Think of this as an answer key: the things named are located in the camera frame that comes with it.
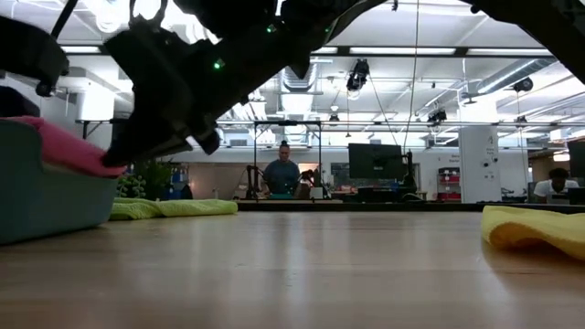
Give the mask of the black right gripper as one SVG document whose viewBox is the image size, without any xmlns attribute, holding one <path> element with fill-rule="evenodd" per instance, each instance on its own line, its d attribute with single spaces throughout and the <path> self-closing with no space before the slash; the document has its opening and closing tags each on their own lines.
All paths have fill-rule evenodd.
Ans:
<svg viewBox="0 0 585 329">
<path fill-rule="evenodd" d="M 129 165 L 185 151 L 196 141 L 205 154 L 220 146 L 217 120 L 245 96 L 233 80 L 231 68 L 222 58 L 190 52 L 178 64 L 179 73 L 192 96 L 192 104 L 182 118 L 136 113 L 132 118 L 114 119 L 112 142 L 101 163 L 106 167 Z"/>
</svg>

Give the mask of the pink microfiber towel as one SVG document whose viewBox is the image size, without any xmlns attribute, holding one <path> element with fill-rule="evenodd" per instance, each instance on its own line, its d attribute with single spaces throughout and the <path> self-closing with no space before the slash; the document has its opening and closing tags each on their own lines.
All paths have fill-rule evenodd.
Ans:
<svg viewBox="0 0 585 329">
<path fill-rule="evenodd" d="M 105 150 L 42 118 L 16 116 L 7 119 L 31 125 L 39 133 L 42 159 L 45 163 L 98 177 L 118 177 L 126 170 L 125 166 L 105 166 L 102 163 L 102 158 L 106 155 Z"/>
</svg>

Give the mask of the yellow microfiber towel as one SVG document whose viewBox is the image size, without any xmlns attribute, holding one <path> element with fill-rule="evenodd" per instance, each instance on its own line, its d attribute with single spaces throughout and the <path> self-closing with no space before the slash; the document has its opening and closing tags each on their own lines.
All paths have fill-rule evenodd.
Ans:
<svg viewBox="0 0 585 329">
<path fill-rule="evenodd" d="M 483 240 L 501 250 L 549 245 L 585 261 L 585 213 L 562 214 L 520 207 L 485 206 Z"/>
</svg>

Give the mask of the lime green microfiber towel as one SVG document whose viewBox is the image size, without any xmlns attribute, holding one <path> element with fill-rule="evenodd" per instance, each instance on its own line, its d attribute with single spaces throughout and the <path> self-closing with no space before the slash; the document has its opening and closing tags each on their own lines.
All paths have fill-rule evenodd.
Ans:
<svg viewBox="0 0 585 329">
<path fill-rule="evenodd" d="M 116 197 L 112 204 L 110 221 L 232 215 L 238 209 L 236 202 L 220 199 L 153 201 Z"/>
</svg>

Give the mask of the green artificial plant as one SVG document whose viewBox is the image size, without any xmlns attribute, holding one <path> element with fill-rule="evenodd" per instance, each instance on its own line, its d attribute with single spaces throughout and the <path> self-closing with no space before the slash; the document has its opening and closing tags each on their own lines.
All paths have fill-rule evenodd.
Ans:
<svg viewBox="0 0 585 329">
<path fill-rule="evenodd" d="M 117 196 L 163 200 L 171 185 L 173 165 L 158 160 L 132 163 L 118 179 Z"/>
</svg>

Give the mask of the person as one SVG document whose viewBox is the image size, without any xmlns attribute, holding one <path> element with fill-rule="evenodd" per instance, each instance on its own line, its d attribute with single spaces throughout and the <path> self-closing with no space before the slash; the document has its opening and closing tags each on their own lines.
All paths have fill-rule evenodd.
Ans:
<svg viewBox="0 0 585 329">
<path fill-rule="evenodd" d="M 290 145 L 282 141 L 278 158 L 264 169 L 263 180 L 268 188 L 269 196 L 293 197 L 295 195 L 300 169 L 298 164 L 291 160 L 290 155 Z"/>
<path fill-rule="evenodd" d="M 554 168 L 549 171 L 548 179 L 535 184 L 533 194 L 540 204 L 546 204 L 550 198 L 566 195 L 571 188 L 578 188 L 577 181 L 569 178 L 569 171 L 563 168 Z"/>
</svg>

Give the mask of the teal plastic bin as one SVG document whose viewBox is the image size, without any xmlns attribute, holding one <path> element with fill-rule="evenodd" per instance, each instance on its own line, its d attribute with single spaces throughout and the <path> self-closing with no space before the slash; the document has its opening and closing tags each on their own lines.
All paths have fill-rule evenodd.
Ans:
<svg viewBox="0 0 585 329">
<path fill-rule="evenodd" d="M 30 124 L 0 120 L 0 245 L 97 227 L 117 180 L 51 169 Z"/>
</svg>

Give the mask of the black monitor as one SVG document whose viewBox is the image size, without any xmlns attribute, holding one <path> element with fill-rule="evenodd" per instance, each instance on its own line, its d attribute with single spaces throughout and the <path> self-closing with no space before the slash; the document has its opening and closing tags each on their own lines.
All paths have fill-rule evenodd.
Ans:
<svg viewBox="0 0 585 329">
<path fill-rule="evenodd" d="M 358 179 L 401 179 L 406 174 L 398 145 L 350 143 L 349 175 Z"/>
<path fill-rule="evenodd" d="M 585 179 L 585 140 L 568 142 L 567 147 L 571 176 Z"/>
</svg>

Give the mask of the black horizontal crossbar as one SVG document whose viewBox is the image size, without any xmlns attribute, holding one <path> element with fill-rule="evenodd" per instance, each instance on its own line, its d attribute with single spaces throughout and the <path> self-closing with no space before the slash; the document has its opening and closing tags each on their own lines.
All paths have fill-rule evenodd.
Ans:
<svg viewBox="0 0 585 329">
<path fill-rule="evenodd" d="M 311 53 L 293 52 L 304 57 L 355 58 L 554 58 L 545 48 L 479 47 L 357 47 L 325 46 Z"/>
</svg>

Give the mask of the shelf with red bins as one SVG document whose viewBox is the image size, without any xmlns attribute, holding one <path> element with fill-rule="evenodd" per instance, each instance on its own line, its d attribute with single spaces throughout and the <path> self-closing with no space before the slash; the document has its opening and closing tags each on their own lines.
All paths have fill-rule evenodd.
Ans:
<svg viewBox="0 0 585 329">
<path fill-rule="evenodd" d="M 436 199 L 442 202 L 462 200 L 461 170 L 459 167 L 441 167 L 437 174 Z"/>
</svg>

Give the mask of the white machine with knobs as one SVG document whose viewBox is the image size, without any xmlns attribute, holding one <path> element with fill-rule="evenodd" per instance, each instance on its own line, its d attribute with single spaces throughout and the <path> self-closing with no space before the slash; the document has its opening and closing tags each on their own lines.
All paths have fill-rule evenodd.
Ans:
<svg viewBox="0 0 585 329">
<path fill-rule="evenodd" d="M 459 131 L 463 203 L 502 199 L 498 136 L 494 126 L 463 127 Z"/>
</svg>

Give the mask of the black metal table frame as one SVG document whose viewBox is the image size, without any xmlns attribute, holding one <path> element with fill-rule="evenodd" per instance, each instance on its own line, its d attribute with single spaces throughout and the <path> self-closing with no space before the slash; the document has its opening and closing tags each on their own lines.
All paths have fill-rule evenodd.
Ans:
<svg viewBox="0 0 585 329">
<path fill-rule="evenodd" d="M 239 211 L 251 212 L 482 212 L 484 207 L 495 206 L 546 210 L 562 214 L 585 213 L 585 206 L 545 204 L 343 203 L 333 200 L 240 200 L 237 204 Z"/>
</svg>

